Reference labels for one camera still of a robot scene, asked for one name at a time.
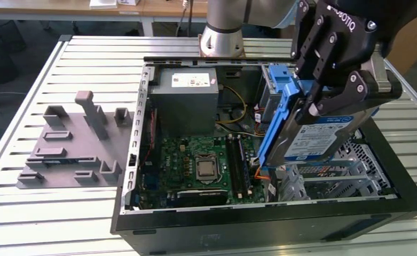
screw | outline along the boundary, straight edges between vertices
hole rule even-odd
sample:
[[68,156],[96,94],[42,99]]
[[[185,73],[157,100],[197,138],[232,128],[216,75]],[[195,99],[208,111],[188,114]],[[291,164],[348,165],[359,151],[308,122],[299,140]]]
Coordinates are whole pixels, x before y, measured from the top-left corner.
[[362,92],[363,91],[363,86],[359,84],[358,86],[356,86],[356,92]]
[[375,28],[376,28],[378,26],[376,26],[376,24],[374,23],[374,21],[368,21],[367,22],[367,24],[366,24],[366,28],[367,28],[367,30],[368,31],[372,31],[372,30],[375,30]]

black cable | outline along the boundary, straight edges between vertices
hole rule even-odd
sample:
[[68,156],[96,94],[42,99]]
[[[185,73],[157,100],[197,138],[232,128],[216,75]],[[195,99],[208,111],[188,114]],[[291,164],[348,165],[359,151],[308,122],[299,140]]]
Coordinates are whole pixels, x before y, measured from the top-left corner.
[[[233,114],[232,114],[231,111],[228,112],[228,118],[229,118],[229,120],[235,120]],[[237,123],[239,121],[240,121],[240,120],[237,120],[233,124],[236,125],[236,127],[239,128],[239,130],[240,130],[241,132],[247,132],[247,131],[243,129],[241,125]]]
[[180,19],[179,19],[179,23],[177,23],[177,27],[176,27],[176,31],[175,31],[175,37],[177,37],[177,31],[180,28],[180,23],[183,22],[184,13],[185,13],[185,8],[183,9],[183,14],[180,15]]
[[193,6],[193,0],[188,0],[188,20],[187,20],[187,37],[189,37],[191,33],[191,22],[192,22],[192,6]]
[[237,133],[237,132],[241,132],[241,131],[235,131],[232,130],[231,128],[228,128],[227,126],[224,126],[223,124],[217,124],[219,126],[221,126],[225,130],[228,130],[231,133]]

sticker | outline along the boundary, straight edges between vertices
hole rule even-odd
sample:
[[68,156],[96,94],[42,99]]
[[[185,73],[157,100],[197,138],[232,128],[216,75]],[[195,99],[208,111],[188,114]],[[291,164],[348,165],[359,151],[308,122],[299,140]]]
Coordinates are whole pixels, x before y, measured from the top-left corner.
[[274,186],[271,185],[271,183],[268,184],[268,191],[269,191],[271,195],[275,195],[276,189],[274,188]]
[[351,116],[320,117],[315,124],[303,125],[284,154],[286,160],[318,158],[336,140],[335,133],[354,118]]
[[139,15],[137,12],[119,12],[120,14],[131,14],[131,15]]
[[172,87],[209,87],[208,73],[173,73]]
[[261,119],[261,115],[259,113],[253,114],[253,120],[259,123]]

cable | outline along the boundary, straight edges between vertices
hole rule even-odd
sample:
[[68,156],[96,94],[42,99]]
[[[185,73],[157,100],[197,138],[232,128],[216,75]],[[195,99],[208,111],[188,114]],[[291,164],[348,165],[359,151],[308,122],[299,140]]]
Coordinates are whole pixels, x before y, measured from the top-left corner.
[[[228,112],[228,117],[229,117],[229,119],[235,119],[235,118],[233,118],[232,112]],[[241,125],[240,125],[237,122],[233,123],[233,124],[236,125],[237,129],[239,129],[241,132],[247,132],[247,130],[243,129]]]
[[177,37],[177,31],[179,31],[179,28],[180,28],[180,24],[181,24],[181,22],[183,22],[185,9],[187,9],[187,8],[183,7],[183,14],[180,15],[179,23],[177,23],[177,26],[176,26],[175,37]]
[[259,136],[264,136],[265,133],[259,132],[259,130],[257,130],[259,124],[260,124],[260,123],[255,123],[255,125],[253,125],[253,134],[255,134],[255,135],[259,135]]
[[239,100],[241,101],[243,103],[243,113],[241,113],[241,116],[233,120],[225,120],[225,121],[216,121],[216,124],[231,124],[231,123],[235,123],[237,122],[239,120],[241,120],[244,118],[244,115],[245,115],[245,103],[244,103],[244,100],[241,98],[241,96],[237,94],[237,92],[228,86],[224,85],[224,88],[227,88],[235,95],[236,97],[239,98]]
[[228,133],[244,134],[244,135],[248,135],[248,136],[252,136],[252,137],[263,137],[263,136],[255,135],[255,134],[248,133],[248,132],[236,132],[236,131],[228,129],[223,124],[216,124],[216,125],[219,125],[219,127]]
[[257,170],[255,171],[255,174],[253,174],[253,178],[255,178],[255,179],[269,180],[269,177],[268,177],[268,176],[259,176],[259,173],[260,173],[260,167],[259,167]]
[[187,37],[189,37],[191,33],[191,23],[192,23],[192,6],[193,6],[193,0],[188,0],[188,20],[187,20]]
[[21,94],[21,95],[26,95],[26,93],[24,93],[24,92],[0,92],[0,94]]

metal workbench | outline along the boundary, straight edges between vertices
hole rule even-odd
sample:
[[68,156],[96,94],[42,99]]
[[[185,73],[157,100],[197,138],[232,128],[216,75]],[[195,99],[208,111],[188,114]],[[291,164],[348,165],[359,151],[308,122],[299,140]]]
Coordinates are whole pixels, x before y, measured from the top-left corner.
[[[48,105],[81,112],[74,93],[90,90],[104,111],[116,107],[133,111],[143,56],[196,57],[196,44],[195,38],[96,36],[74,36],[57,43],[0,140],[0,255],[135,255],[121,238],[109,234],[115,187],[18,190],[16,177],[40,135]],[[288,57],[290,41],[245,39],[244,51],[249,57]],[[417,94],[402,82],[406,93],[380,107],[374,119],[417,183]],[[211,253],[232,252],[417,255],[417,218],[394,222],[352,241]]]

